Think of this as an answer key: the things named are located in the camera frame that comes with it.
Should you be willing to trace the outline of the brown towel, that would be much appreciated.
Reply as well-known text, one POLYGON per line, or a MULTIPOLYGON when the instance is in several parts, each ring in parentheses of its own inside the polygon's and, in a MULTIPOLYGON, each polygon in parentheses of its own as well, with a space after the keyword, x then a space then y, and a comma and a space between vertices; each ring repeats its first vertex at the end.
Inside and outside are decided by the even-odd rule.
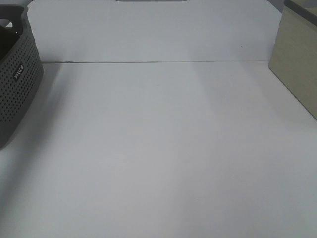
POLYGON ((19 35, 17 33, 10 31, 3 26, 0 27, 0 59, 5 57, 18 39, 19 35))

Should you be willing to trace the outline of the grey perforated plastic basket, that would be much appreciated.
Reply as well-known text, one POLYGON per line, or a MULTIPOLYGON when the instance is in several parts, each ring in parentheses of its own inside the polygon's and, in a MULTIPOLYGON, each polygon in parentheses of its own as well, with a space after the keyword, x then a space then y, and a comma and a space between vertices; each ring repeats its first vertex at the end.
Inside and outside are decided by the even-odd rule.
POLYGON ((27 16, 28 7, 1 5, 0 18, 18 41, 0 60, 0 146, 5 147, 29 109, 42 81, 44 69, 27 16))

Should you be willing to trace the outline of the beige fabric storage box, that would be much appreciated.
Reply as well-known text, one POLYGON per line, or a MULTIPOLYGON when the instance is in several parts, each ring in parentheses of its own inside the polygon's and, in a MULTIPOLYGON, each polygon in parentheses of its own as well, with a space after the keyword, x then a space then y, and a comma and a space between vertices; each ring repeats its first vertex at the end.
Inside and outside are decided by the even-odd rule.
POLYGON ((317 2, 286 0, 269 69, 317 116, 317 2))

